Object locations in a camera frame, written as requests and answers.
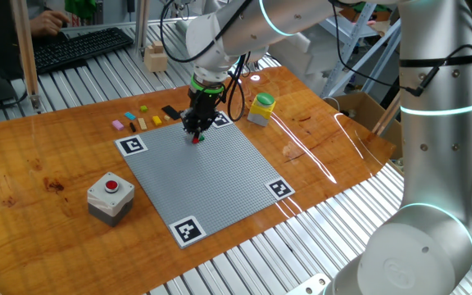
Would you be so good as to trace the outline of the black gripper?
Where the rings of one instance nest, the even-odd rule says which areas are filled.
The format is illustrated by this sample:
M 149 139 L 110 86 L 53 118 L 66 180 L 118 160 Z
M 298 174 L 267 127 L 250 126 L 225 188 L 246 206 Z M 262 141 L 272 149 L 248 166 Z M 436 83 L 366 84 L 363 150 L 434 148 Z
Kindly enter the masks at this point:
M 217 105 L 223 102 L 222 92 L 209 93 L 208 90 L 188 91 L 190 98 L 189 108 L 180 112 L 184 130 L 187 134 L 195 134 L 196 126 L 200 126 L 199 137 L 211 127 L 214 119 L 218 116 Z

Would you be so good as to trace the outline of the operator bare hand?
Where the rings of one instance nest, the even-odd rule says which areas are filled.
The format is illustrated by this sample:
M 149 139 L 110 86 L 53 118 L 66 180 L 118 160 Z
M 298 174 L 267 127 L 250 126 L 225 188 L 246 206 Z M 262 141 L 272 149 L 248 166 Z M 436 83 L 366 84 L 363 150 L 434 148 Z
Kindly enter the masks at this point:
M 70 20 L 60 11 L 44 11 L 29 21 L 31 35 L 35 38 L 56 36 Z

